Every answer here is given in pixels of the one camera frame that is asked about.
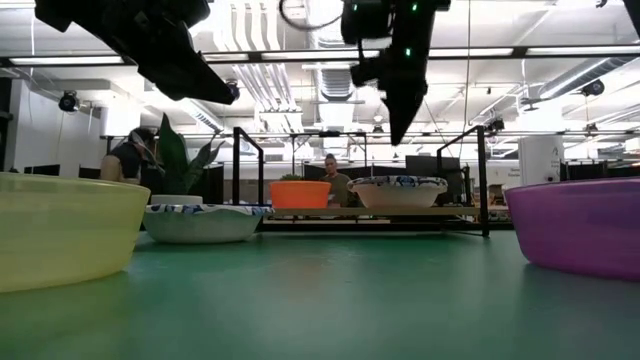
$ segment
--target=green table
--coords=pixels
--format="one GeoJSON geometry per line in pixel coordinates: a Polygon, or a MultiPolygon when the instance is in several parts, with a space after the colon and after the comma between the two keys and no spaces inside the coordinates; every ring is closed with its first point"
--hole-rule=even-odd
{"type": "Polygon", "coordinates": [[[0,359],[640,359],[640,284],[492,235],[142,245],[115,276],[0,295],[0,359]]]}

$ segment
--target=purple bowl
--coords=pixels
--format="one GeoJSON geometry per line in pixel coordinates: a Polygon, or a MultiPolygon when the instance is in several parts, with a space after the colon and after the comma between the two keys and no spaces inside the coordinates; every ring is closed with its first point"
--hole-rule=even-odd
{"type": "Polygon", "coordinates": [[[530,262],[640,281],[640,178],[527,186],[505,196],[530,262]]]}

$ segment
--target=man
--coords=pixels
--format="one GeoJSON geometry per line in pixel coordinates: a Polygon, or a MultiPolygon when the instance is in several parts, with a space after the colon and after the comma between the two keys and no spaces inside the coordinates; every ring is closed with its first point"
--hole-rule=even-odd
{"type": "Polygon", "coordinates": [[[155,148],[154,137],[155,134],[149,129],[137,128],[131,131],[124,144],[102,159],[100,179],[140,185],[140,168],[146,149],[155,148]]]}
{"type": "Polygon", "coordinates": [[[327,175],[323,176],[320,181],[331,183],[331,192],[329,193],[330,207],[347,207],[351,198],[347,189],[347,183],[351,181],[347,175],[338,173],[338,163],[335,156],[328,154],[324,159],[324,166],[327,175]]]}

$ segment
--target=wooden shelf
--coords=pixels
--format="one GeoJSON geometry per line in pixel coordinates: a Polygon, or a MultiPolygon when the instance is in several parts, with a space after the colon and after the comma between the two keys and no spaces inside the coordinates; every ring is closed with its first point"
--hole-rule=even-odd
{"type": "Polygon", "coordinates": [[[432,208],[326,208],[326,209],[276,209],[269,217],[280,216],[476,216],[479,208],[432,207],[432,208]]]}

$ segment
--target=woman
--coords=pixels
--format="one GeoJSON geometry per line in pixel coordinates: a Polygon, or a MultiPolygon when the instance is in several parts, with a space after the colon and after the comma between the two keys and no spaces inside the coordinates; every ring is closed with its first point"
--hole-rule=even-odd
{"type": "Polygon", "coordinates": [[[131,131],[127,141],[102,159],[100,179],[140,185],[140,169],[147,149],[155,148],[155,134],[144,128],[131,131]]]}

